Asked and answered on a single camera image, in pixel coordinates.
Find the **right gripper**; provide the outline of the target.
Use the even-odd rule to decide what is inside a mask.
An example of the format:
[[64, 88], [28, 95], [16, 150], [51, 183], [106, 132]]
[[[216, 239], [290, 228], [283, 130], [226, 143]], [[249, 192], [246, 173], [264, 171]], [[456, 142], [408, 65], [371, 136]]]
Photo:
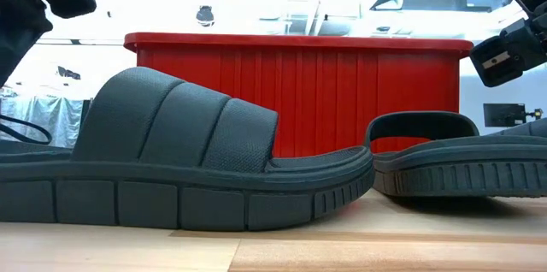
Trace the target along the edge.
[[471, 61], [487, 87], [500, 86], [547, 62], [547, 15], [520, 19], [475, 45]]

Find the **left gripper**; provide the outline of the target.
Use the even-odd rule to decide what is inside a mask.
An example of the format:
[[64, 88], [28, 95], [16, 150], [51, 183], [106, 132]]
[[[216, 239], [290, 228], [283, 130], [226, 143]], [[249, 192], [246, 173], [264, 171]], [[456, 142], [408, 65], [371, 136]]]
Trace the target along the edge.
[[[95, 11], [96, 0], [45, 0], [63, 19]], [[42, 0], [0, 0], [0, 86], [38, 39], [52, 29]]]

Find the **black rubber slide sandal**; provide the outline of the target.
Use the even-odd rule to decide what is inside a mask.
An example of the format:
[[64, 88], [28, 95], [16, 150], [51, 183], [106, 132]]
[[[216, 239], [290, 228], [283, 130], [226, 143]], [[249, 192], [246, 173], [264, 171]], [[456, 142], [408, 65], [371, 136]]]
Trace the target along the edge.
[[547, 197], [547, 118], [482, 135], [465, 115], [404, 111], [376, 117], [365, 145], [417, 138], [373, 157], [376, 191], [392, 197]]
[[0, 222], [271, 230], [371, 188], [368, 148], [277, 158], [277, 125], [270, 109], [129, 68], [98, 92], [73, 148], [0, 141]]

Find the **red plastic bin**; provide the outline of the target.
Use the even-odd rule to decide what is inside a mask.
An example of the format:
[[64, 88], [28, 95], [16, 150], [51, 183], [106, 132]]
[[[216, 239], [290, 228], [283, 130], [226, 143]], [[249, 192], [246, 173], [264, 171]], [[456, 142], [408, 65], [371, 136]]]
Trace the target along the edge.
[[273, 153], [304, 157], [359, 145], [368, 123], [398, 111], [460, 109], [459, 39], [129, 33], [153, 68], [274, 110]]

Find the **grey plastic sheet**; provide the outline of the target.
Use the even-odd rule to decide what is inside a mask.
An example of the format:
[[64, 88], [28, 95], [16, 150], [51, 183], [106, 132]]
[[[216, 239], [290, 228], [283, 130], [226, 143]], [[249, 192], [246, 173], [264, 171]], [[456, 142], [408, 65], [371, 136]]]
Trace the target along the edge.
[[51, 134], [51, 146], [73, 148], [79, 136], [83, 100], [18, 96], [0, 98], [0, 114], [28, 121]]

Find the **black hanging ceiling lamp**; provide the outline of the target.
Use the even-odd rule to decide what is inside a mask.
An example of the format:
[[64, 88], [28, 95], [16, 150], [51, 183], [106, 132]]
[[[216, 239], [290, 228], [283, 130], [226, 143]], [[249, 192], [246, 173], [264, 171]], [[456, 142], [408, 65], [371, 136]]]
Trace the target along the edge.
[[213, 8], [210, 5], [202, 5], [196, 14], [197, 23], [202, 27], [211, 27], [215, 24]]

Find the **black wall-mounted box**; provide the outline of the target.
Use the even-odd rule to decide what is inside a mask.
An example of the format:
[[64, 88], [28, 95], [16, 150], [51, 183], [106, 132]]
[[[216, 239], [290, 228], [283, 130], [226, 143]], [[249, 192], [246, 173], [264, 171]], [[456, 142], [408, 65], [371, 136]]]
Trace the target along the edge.
[[486, 127], [515, 127], [526, 122], [526, 108], [521, 103], [484, 103]]

